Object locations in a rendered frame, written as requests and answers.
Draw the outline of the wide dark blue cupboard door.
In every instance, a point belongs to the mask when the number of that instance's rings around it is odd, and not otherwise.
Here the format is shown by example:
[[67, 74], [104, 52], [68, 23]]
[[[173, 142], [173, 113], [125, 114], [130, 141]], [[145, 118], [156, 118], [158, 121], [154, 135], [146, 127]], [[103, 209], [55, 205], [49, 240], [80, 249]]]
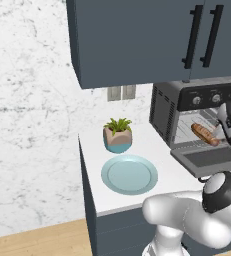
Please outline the wide dark blue cupboard door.
[[66, 0], [71, 62], [83, 89], [184, 80], [196, 5], [205, 0]]

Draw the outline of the grey wall outlet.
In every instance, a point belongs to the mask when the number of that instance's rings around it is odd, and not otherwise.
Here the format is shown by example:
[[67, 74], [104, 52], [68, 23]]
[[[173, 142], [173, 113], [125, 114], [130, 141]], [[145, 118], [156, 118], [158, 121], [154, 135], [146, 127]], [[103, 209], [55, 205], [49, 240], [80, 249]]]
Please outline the grey wall outlet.
[[123, 87], [122, 99], [131, 100], [136, 96], [136, 86], [135, 85], [126, 85]]
[[121, 87], [109, 87], [107, 89], [107, 100], [108, 101], [119, 101], [121, 99]]

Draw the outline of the brown baguette bread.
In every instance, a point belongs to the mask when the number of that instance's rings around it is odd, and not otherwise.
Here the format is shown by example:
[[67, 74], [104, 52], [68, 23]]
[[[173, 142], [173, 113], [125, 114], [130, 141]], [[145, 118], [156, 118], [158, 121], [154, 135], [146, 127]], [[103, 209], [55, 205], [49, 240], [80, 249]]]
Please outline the brown baguette bread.
[[193, 123], [191, 130], [198, 138], [211, 146], [218, 146], [220, 143], [220, 140], [201, 124]]

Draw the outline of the dark blue base cabinet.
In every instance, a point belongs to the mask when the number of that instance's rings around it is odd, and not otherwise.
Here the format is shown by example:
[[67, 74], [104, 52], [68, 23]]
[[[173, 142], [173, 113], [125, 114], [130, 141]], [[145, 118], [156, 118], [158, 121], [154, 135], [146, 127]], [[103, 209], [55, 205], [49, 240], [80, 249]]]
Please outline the dark blue base cabinet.
[[[155, 227], [143, 217], [144, 199], [156, 194], [199, 190], [203, 184], [171, 155], [157, 133], [134, 132], [132, 146], [122, 154], [106, 150], [103, 135], [79, 136], [85, 215], [93, 256], [140, 256]], [[141, 195], [113, 192], [102, 181], [103, 165], [119, 155], [137, 155], [158, 171], [155, 187]]]

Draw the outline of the light blue round plate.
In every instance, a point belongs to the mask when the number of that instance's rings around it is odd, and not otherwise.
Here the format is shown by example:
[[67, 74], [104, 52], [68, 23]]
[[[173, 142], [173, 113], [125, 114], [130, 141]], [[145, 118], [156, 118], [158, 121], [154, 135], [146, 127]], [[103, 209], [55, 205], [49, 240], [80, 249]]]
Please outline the light blue round plate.
[[103, 183], [122, 195], [141, 195], [152, 190], [158, 182], [158, 171], [147, 159], [137, 155], [119, 155], [102, 167]]

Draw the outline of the grey toaster oven door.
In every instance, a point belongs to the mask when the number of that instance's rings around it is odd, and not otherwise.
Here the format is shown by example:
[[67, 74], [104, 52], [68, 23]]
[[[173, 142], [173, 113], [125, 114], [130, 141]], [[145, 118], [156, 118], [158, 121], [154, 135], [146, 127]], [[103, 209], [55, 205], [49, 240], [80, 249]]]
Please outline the grey toaster oven door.
[[229, 146], [173, 149], [170, 154], [195, 178], [210, 176], [220, 171], [231, 171]]

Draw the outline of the grey toaster oven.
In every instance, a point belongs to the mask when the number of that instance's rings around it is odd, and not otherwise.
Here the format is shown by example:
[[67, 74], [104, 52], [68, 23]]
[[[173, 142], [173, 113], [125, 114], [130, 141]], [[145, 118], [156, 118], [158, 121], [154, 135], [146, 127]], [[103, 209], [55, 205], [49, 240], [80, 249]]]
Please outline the grey toaster oven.
[[[221, 97], [217, 103], [212, 101], [215, 94]], [[196, 96], [201, 98], [199, 105], [192, 102]], [[188, 83], [156, 83], [152, 90], [149, 122], [170, 151], [189, 147], [217, 147], [198, 138], [191, 130], [193, 123], [201, 124], [217, 137], [220, 140], [218, 146], [229, 146], [224, 134], [216, 130], [218, 109], [229, 100], [231, 77], [196, 79]]]

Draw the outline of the green plant in pot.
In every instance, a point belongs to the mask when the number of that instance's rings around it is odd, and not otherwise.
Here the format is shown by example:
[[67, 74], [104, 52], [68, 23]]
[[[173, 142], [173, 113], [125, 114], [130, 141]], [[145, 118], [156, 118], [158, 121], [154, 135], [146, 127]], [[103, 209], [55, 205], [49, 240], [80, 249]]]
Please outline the green plant in pot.
[[103, 140], [106, 149], [120, 154], [127, 151], [132, 145], [131, 120], [120, 118], [118, 121], [110, 119], [103, 127]]

